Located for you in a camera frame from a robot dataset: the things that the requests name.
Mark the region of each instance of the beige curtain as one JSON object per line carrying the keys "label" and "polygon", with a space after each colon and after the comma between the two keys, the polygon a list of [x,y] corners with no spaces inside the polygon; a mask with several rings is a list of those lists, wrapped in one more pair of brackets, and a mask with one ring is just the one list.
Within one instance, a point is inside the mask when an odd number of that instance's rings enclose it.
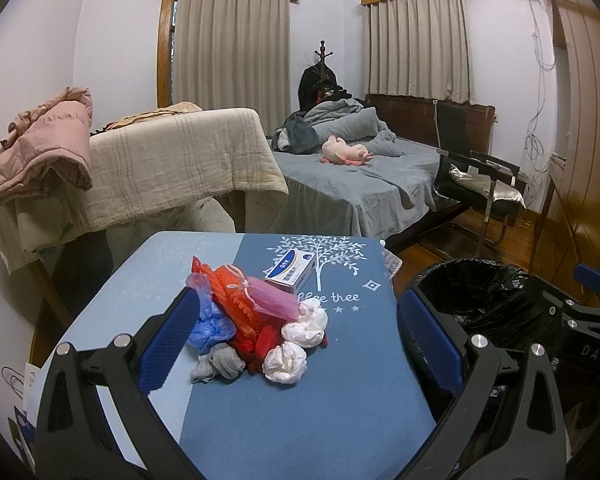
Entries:
{"label": "beige curtain", "polygon": [[470,99],[464,0],[366,6],[365,88],[464,103]]}
{"label": "beige curtain", "polygon": [[289,0],[178,0],[173,101],[252,108],[267,135],[290,113]]}

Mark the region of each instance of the wooden headboard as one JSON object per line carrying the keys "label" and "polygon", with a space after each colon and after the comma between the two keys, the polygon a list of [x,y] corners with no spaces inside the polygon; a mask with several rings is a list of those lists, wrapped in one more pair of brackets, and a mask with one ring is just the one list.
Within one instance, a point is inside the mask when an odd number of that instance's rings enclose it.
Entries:
{"label": "wooden headboard", "polygon": [[[469,149],[474,152],[487,153],[496,109],[493,106],[459,105],[451,101],[446,102],[466,111],[466,134]],[[432,99],[368,94],[365,105],[375,107],[378,118],[384,121],[398,137],[438,147]]]}

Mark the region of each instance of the gray bed sheet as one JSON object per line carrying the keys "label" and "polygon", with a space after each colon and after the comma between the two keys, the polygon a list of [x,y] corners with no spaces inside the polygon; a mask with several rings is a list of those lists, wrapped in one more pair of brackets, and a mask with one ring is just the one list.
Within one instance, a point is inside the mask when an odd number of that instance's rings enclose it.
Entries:
{"label": "gray bed sheet", "polygon": [[320,154],[274,152],[289,198],[281,234],[386,239],[430,210],[451,204],[433,190],[440,156],[435,149],[396,139],[400,157],[376,156],[368,166],[320,163]]}

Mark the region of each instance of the black office chair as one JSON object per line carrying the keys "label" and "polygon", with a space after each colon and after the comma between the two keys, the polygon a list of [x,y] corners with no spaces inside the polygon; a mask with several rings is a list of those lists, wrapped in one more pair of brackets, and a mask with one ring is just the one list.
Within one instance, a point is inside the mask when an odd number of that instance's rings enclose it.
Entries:
{"label": "black office chair", "polygon": [[[451,256],[445,251],[440,250],[431,243],[426,242],[426,238],[433,232],[451,226],[453,229],[459,230],[468,234],[471,238],[477,239],[477,247],[475,257],[480,257],[482,248],[487,244],[491,248],[496,248],[497,245],[504,239],[507,231],[507,221],[510,215],[517,215],[520,207],[519,202],[513,200],[493,200],[496,181],[500,180],[508,186],[513,186],[518,178],[520,167],[511,164],[486,153],[474,152],[469,149],[469,142],[466,134],[466,119],[465,112],[462,108],[449,105],[442,102],[434,101],[435,106],[435,121],[438,132],[438,143],[440,153],[440,166],[438,174],[434,181],[434,189],[438,194],[458,200],[469,207],[478,211],[484,211],[484,219],[482,220],[482,229],[480,233],[475,233],[463,226],[448,222],[423,235],[423,241],[430,250],[443,258]],[[451,179],[449,169],[451,165],[455,165],[458,170],[467,172],[469,166],[478,169],[480,174],[486,174],[491,179],[489,197],[485,198],[478,192],[460,186]],[[504,218],[502,222],[502,230],[497,240],[489,240],[487,238],[487,227],[492,214],[496,214]]]}

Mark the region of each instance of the pink plush toy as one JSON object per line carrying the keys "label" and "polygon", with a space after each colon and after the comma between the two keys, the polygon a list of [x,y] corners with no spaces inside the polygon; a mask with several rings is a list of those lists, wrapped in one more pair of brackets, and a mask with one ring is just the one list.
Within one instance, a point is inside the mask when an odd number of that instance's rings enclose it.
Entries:
{"label": "pink plush toy", "polygon": [[362,144],[347,146],[344,139],[329,137],[329,140],[322,145],[322,158],[320,162],[325,164],[345,164],[346,166],[362,166],[374,154],[370,153]]}

